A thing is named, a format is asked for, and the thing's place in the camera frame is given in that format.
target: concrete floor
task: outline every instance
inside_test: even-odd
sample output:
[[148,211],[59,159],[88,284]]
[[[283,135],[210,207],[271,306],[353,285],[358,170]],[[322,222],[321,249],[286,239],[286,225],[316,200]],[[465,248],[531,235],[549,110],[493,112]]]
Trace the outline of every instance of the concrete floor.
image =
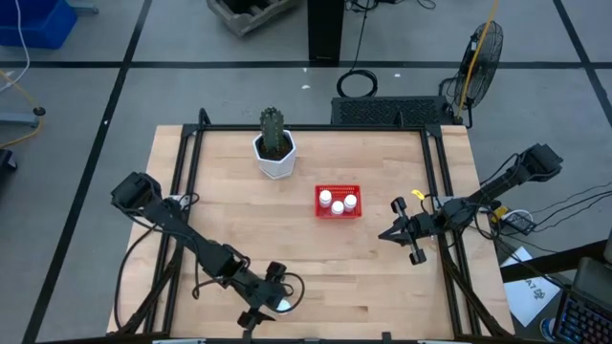
[[[491,4],[436,2],[435,11],[424,10],[413,0],[381,4],[368,15],[361,60],[459,61]],[[117,62],[111,65],[117,68],[97,63],[52,68],[50,63],[34,66],[23,78],[23,86],[40,99],[48,116],[39,136],[12,148],[20,167],[0,190],[3,342],[21,341],[32,315],[143,4],[143,0],[98,1],[99,15],[79,17],[60,50],[31,50],[34,61],[110,61]],[[606,20],[612,3],[562,0],[562,4],[591,61],[612,61],[607,35],[612,24]],[[584,62],[553,1],[503,0],[495,20],[504,29],[502,61]],[[354,57],[360,28],[361,15],[346,13],[343,60]],[[238,39],[202,0],[152,0],[134,61],[304,61],[307,56],[305,6]],[[0,47],[3,70],[15,70],[10,68],[12,61],[23,58],[20,49]],[[502,201],[511,207],[541,208],[612,181],[612,127],[584,68],[563,66],[500,69],[474,110],[470,143],[481,178],[512,152],[536,142],[549,143],[565,159],[562,173],[550,182],[524,185],[505,195]],[[127,173],[145,169],[157,125],[193,122],[200,107],[207,108],[215,123],[256,123],[258,112],[268,105],[282,109],[288,123],[328,123],[336,81],[346,71],[209,67],[133,68],[127,73],[38,340],[104,334],[130,228],[109,204],[109,192]],[[379,96],[433,95],[439,80],[455,73],[437,68],[370,70],[379,79]],[[596,73],[603,88],[612,92],[612,70]],[[367,80],[346,81],[350,94],[362,94],[367,86]],[[0,110],[29,111],[29,107],[9,90],[0,95]],[[0,141],[27,131],[0,127]],[[602,201],[574,220],[522,239],[554,250],[602,240],[611,227],[604,212],[610,205],[609,199]],[[528,250],[534,256],[543,254]]]

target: white pot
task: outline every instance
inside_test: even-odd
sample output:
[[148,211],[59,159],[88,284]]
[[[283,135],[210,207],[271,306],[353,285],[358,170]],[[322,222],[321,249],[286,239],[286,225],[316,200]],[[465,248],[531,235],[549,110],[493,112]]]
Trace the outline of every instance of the white pot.
[[259,163],[259,169],[262,170],[268,177],[274,180],[289,177],[294,172],[295,154],[297,153],[297,147],[295,146],[295,141],[294,138],[291,136],[291,132],[289,130],[283,130],[283,133],[285,134],[285,138],[291,141],[291,146],[293,148],[291,152],[289,152],[285,156],[285,158],[280,161],[271,161],[263,159],[259,156],[259,151],[257,150],[257,141],[261,139],[261,134],[257,135],[257,137],[252,141],[252,149],[255,151],[257,163]]

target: wooden tabletop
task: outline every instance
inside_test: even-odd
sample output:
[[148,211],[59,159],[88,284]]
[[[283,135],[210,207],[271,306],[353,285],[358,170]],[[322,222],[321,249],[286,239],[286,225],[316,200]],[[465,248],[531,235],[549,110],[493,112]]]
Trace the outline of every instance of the wooden tabletop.
[[[149,158],[147,173],[160,182],[165,196],[180,133],[180,126],[158,127]],[[427,262],[415,267],[409,262],[407,247],[377,238],[396,217],[389,207],[395,197],[404,196],[408,214],[421,211],[419,200],[410,194],[413,189],[428,192],[419,134],[292,134],[297,146],[294,174],[280,181],[268,179],[257,168],[251,145],[255,132],[204,135],[195,185],[201,199],[192,208],[189,224],[205,237],[231,244],[250,256],[254,272],[264,274],[275,260],[306,283],[301,305],[289,314],[275,314],[276,321],[258,326],[253,337],[376,339],[381,332],[391,332],[394,339],[452,338],[436,240],[419,241]],[[469,195],[478,188],[478,178],[466,130],[443,127],[443,134],[455,194]],[[433,140],[430,146],[435,153]],[[359,184],[363,216],[355,220],[315,218],[314,186],[318,183]],[[134,225],[130,245],[143,232]],[[150,235],[126,264],[120,294],[123,322],[150,289],[159,238],[156,233]],[[513,332],[492,242],[469,229],[464,242],[474,290],[499,323]],[[194,255],[187,251],[171,335],[241,337],[236,320],[248,309],[247,304],[232,290],[217,285],[201,289],[200,299],[194,300],[193,264]],[[200,272],[200,281],[207,279]],[[465,300],[460,292],[458,295],[465,315]],[[165,296],[159,304],[156,329],[161,328]],[[463,316],[466,331],[467,322]],[[111,321],[109,331],[114,329]]]

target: red basket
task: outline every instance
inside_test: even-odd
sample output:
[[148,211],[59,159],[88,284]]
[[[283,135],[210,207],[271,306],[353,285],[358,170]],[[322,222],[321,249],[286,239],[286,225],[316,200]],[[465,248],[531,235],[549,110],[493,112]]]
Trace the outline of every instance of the red basket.
[[[344,202],[348,195],[357,197],[357,205],[351,211],[345,211],[341,215],[332,214],[332,207],[322,207],[318,202],[318,195],[323,190],[332,193],[332,203]],[[315,216],[321,219],[355,219],[361,217],[361,191],[359,185],[315,185]]]

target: black fan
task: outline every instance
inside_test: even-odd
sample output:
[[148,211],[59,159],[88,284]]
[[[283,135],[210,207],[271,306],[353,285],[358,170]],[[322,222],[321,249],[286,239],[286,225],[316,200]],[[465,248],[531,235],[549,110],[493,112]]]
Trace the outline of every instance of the black fan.
[[[452,97],[452,101],[447,104],[448,111],[452,111],[452,105],[460,106],[461,95],[468,78],[468,72],[470,70],[471,61],[474,59],[474,55],[476,54],[476,49],[478,47],[478,42],[480,41],[480,37],[485,30],[486,24],[482,24],[476,29],[474,34],[470,37],[470,43],[466,48],[466,52],[463,55],[463,60],[461,61],[461,66],[459,67],[459,72],[454,77],[446,78],[442,80],[440,86],[438,88],[438,95],[441,96],[443,93],[444,85],[449,83],[447,87],[447,96]],[[485,36],[482,47],[480,48],[480,52],[476,57],[474,62],[474,66],[471,70],[470,75],[470,83],[468,85],[468,91],[466,92],[466,98],[463,103],[463,107],[461,110],[468,110],[468,114],[470,117],[470,125],[468,128],[472,126],[471,120],[471,109],[480,103],[480,100],[485,96],[487,90],[489,90],[489,86],[493,80],[493,76],[495,75],[495,71],[497,70],[497,63],[499,63],[499,56],[501,55],[501,48],[504,42],[504,33],[499,26],[499,24],[492,21],[489,25],[489,29],[487,30],[487,35]],[[448,93],[450,84],[454,82],[454,95]],[[461,124],[463,120],[461,117],[455,117],[453,115],[453,119],[456,123]]]

